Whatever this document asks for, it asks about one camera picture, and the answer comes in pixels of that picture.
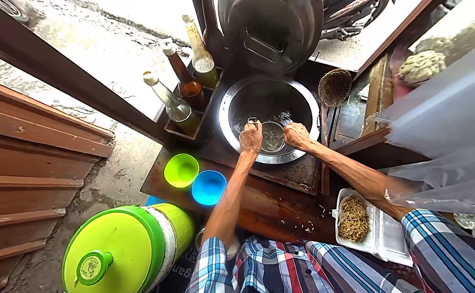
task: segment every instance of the plastic bowl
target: plastic bowl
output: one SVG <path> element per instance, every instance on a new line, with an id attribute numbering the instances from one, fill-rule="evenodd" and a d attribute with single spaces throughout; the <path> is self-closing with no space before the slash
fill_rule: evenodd
<path id="1" fill-rule="evenodd" d="M 200 165 L 194 157 L 187 154 L 177 154 L 169 160 L 163 170 L 163 175 L 170 185 L 184 188 L 194 182 L 199 170 Z"/>
<path id="2" fill-rule="evenodd" d="M 192 197 L 203 205 L 215 205 L 227 186 L 223 174 L 214 170 L 205 170 L 198 174 L 192 184 Z"/>

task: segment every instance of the green bowl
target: green bowl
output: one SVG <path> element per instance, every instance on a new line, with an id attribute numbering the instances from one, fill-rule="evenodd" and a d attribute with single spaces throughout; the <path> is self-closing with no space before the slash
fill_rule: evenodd
<path id="1" fill-rule="evenodd" d="M 200 165 L 191 155 L 177 154 L 169 160 L 163 175 L 170 185 L 184 188 L 192 184 L 198 175 Z"/>

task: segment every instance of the stainless steel pot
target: stainless steel pot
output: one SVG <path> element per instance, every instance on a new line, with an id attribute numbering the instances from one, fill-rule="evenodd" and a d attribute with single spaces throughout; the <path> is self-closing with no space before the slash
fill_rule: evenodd
<path id="1" fill-rule="evenodd" d="M 314 52 L 322 0 L 220 0 L 225 43 L 252 68 L 284 75 Z"/>
<path id="2" fill-rule="evenodd" d="M 302 84 L 283 77 L 256 75 L 235 83 L 221 100 L 219 124 L 223 135 L 240 152 L 239 134 L 248 117 L 262 123 L 273 121 L 286 126 L 302 123 L 310 138 L 319 137 L 319 106 L 312 93 Z M 282 164 L 302 157 L 305 152 L 285 144 L 276 152 L 261 150 L 256 162 Z"/>

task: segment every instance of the shirt sleeve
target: shirt sleeve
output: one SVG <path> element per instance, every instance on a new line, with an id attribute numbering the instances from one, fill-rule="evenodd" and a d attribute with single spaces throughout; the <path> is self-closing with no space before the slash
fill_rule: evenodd
<path id="1" fill-rule="evenodd" d="M 475 238 L 428 210 L 409 212 L 402 224 L 426 292 L 475 292 Z"/>
<path id="2" fill-rule="evenodd" d="M 223 242 L 216 237 L 205 240 L 187 292 L 234 292 L 226 261 L 227 250 Z"/>

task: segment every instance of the noodle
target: noodle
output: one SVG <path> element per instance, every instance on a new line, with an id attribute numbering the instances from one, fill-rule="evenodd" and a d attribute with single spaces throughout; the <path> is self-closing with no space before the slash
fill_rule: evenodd
<path id="1" fill-rule="evenodd" d="M 338 235 L 353 242 L 359 242 L 369 232 L 368 214 L 362 200 L 350 196 L 341 204 L 341 221 L 338 225 Z"/>

